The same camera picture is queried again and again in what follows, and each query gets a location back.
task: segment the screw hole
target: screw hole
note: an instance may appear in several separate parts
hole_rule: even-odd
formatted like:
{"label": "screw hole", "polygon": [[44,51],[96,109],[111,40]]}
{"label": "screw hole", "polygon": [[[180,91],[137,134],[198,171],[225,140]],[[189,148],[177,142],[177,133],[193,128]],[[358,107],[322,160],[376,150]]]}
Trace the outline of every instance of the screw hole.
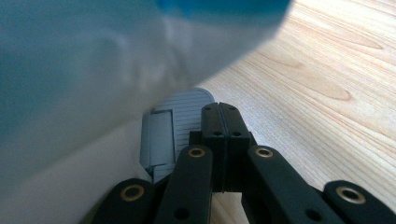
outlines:
{"label": "screw hole", "polygon": [[186,208],[178,208],[175,211],[175,218],[177,218],[178,220],[186,220],[187,218],[189,218],[189,216],[190,212]]}
{"label": "screw hole", "polygon": [[189,150],[189,156],[194,158],[203,157],[205,155],[205,151],[200,148],[193,148]]}
{"label": "screw hole", "polygon": [[359,195],[358,194],[356,194],[355,192],[349,191],[349,190],[344,190],[343,194],[345,196],[347,196],[348,198],[352,199],[352,200],[359,199]]}
{"label": "screw hole", "polygon": [[305,214],[307,217],[309,217],[310,219],[312,219],[316,222],[320,222],[322,220],[320,213],[315,210],[307,209],[307,210],[305,210]]}
{"label": "screw hole", "polygon": [[138,200],[145,193],[145,189],[140,185],[131,185],[124,188],[120,196],[125,202],[133,202]]}
{"label": "screw hole", "polygon": [[348,187],[338,187],[335,191],[337,192],[338,196],[349,203],[366,203],[366,198],[364,195],[354,189]]}
{"label": "screw hole", "polygon": [[256,149],[256,154],[260,157],[264,157],[264,158],[270,158],[274,155],[274,153],[267,149],[267,148],[257,148]]}

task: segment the wooden floor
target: wooden floor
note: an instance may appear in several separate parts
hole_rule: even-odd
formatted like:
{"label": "wooden floor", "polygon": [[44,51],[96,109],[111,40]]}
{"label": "wooden floor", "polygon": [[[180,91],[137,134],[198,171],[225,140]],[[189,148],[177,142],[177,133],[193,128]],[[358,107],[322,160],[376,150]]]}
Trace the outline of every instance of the wooden floor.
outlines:
{"label": "wooden floor", "polygon": [[[337,179],[396,211],[396,2],[297,0],[276,38],[202,87],[312,186]],[[212,223],[247,223],[217,194]]]}

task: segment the gray plastic block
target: gray plastic block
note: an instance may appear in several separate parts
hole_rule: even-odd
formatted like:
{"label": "gray plastic block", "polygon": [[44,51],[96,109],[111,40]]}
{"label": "gray plastic block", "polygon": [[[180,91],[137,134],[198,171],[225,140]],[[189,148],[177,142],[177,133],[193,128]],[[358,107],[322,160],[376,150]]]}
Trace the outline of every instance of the gray plastic block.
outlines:
{"label": "gray plastic block", "polygon": [[201,108],[214,103],[203,89],[178,92],[145,114],[140,163],[157,182],[172,173],[191,131],[201,130]]}

